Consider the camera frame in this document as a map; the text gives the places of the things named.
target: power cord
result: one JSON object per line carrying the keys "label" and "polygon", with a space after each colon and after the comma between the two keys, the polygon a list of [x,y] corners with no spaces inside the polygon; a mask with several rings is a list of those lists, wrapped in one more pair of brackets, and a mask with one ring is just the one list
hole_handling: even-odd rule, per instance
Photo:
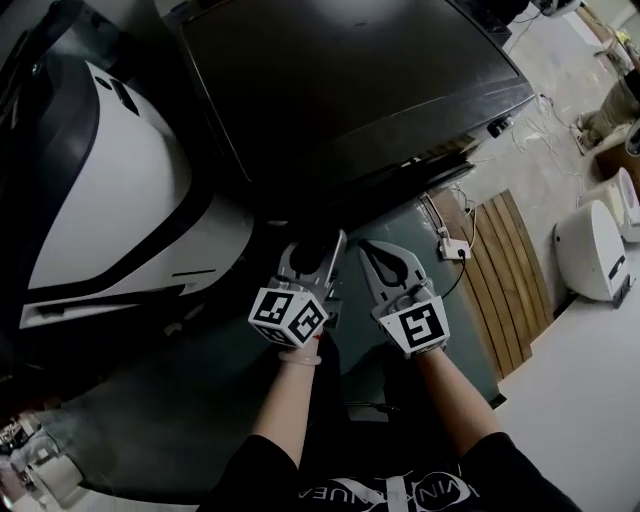
{"label": "power cord", "polygon": [[442,300],[446,299],[449,296],[449,294],[456,289],[456,286],[458,286],[458,283],[462,279],[462,276],[464,275],[464,272],[467,269],[467,260],[465,258],[464,251],[462,249],[458,251],[458,256],[460,256],[460,258],[462,259],[462,272],[460,272],[460,275],[458,276],[458,279],[456,279],[456,282],[453,283],[453,286],[449,288],[449,291],[442,296]]}

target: gray floor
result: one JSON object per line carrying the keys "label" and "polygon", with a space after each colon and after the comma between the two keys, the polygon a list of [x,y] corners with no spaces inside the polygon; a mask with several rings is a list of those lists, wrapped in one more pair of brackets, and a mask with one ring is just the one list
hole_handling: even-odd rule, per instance
{"label": "gray floor", "polygon": [[[535,15],[531,6],[529,11]],[[523,14],[518,19],[530,17]],[[598,108],[616,80],[608,62],[594,58],[596,49],[585,43],[565,17],[541,16],[522,35],[528,25],[511,24],[514,35],[505,49],[536,93],[554,100],[566,124],[574,122],[580,112]],[[551,135],[541,136],[541,131]],[[461,181],[463,190],[479,203],[511,190],[540,260],[552,306],[557,307],[567,290],[558,273],[551,232],[575,208],[583,179],[586,189],[593,185],[594,177],[597,180],[593,157],[580,155],[569,130],[542,100],[529,105],[516,119],[513,134],[487,142],[473,159],[478,161],[477,169]]]}

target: white power outlet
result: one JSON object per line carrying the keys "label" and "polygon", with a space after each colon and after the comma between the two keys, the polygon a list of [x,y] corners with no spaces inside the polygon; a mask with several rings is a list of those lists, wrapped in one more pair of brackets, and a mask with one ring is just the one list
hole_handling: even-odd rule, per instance
{"label": "white power outlet", "polygon": [[459,252],[464,252],[464,259],[471,258],[471,249],[469,244],[464,240],[454,240],[453,238],[443,238],[440,240],[440,254],[445,260],[461,260]]}

